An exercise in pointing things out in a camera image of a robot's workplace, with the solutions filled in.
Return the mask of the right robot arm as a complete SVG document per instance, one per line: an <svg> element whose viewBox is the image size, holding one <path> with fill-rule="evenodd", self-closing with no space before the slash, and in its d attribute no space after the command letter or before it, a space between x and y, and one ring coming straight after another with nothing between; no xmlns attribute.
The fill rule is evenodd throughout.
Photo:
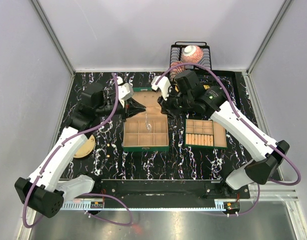
<svg viewBox="0 0 307 240"><path fill-rule="evenodd" d="M206 89L194 71L185 70L174 80L175 86L166 76L156 76L151 82L153 91L161 91L157 102L166 114L173 117L181 112L201 114L225 128L251 155L251 161L226 177L220 186L221 194L232 198L245 185L266 184L281 165L290 145L262 132L230 104L222 88L211 86Z"/></svg>

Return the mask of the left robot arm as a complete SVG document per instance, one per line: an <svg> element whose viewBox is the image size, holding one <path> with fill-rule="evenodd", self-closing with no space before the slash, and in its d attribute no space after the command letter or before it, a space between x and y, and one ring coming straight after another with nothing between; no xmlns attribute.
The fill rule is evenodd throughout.
<svg viewBox="0 0 307 240"><path fill-rule="evenodd" d="M81 174L65 183L59 183L59 179L93 131L109 122L113 115L130 118L146 110L144 105L133 99L133 94L133 87L121 81L115 83L114 100L105 98L104 87L100 83L85 87L50 153L28 178L20 177L14 184L25 208L52 218L66 201L83 194L90 198L101 194L102 186L97 183L98 178L90 173Z"/></svg>

